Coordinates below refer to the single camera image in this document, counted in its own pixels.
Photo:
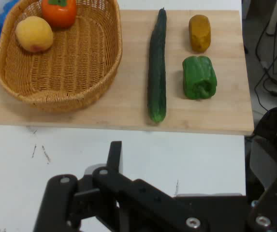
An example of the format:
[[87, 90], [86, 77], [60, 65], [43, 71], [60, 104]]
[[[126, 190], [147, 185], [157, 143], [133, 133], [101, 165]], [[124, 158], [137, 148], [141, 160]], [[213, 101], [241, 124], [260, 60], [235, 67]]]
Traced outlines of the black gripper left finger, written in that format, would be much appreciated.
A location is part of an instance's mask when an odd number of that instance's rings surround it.
[[207, 220], [147, 182], [119, 172], [122, 143], [112, 142], [107, 163], [81, 179], [64, 174], [46, 185], [36, 232], [77, 232], [96, 218], [112, 232], [206, 232]]

